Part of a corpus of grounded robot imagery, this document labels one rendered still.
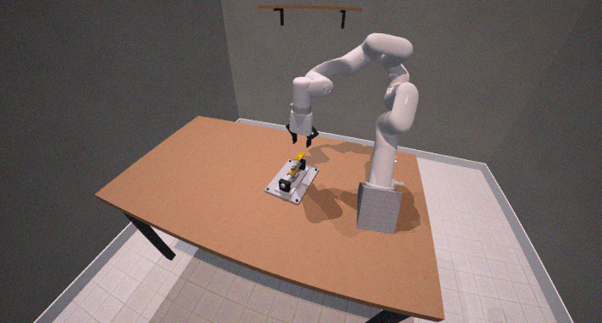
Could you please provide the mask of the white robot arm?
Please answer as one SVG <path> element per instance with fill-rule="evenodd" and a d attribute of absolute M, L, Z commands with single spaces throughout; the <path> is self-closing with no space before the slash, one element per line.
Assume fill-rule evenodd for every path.
<path fill-rule="evenodd" d="M 351 76 L 383 54 L 381 63 L 389 74 L 385 107 L 391 112 L 381 114 L 376 120 L 373 158 L 369 180 L 364 183 L 366 186 L 385 190 L 395 190 L 396 185 L 403 187 L 404 183 L 397 182 L 393 173 L 397 134 L 411 128 L 419 100 L 418 90 L 409 82 L 408 71 L 402 64 L 412 53 L 413 45 L 407 39 L 373 33 L 347 55 L 321 63 L 305 77 L 295 78 L 292 82 L 293 104 L 290 107 L 296 114 L 308 114 L 313 96 L 332 93 L 333 83 L 328 78 Z"/>

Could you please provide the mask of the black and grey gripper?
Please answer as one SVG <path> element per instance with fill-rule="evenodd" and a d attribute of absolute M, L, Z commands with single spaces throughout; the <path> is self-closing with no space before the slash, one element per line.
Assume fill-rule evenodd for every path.
<path fill-rule="evenodd" d="M 308 114 L 296 114 L 291 110 L 290 121 L 286 128 L 291 133 L 293 144 L 298 140 L 297 134 L 307 136 L 308 140 L 306 141 L 306 147 L 311 145 L 311 139 L 319 135 L 314 128 L 314 116 L 312 111 Z M 311 132 L 314 134 L 312 135 Z"/>

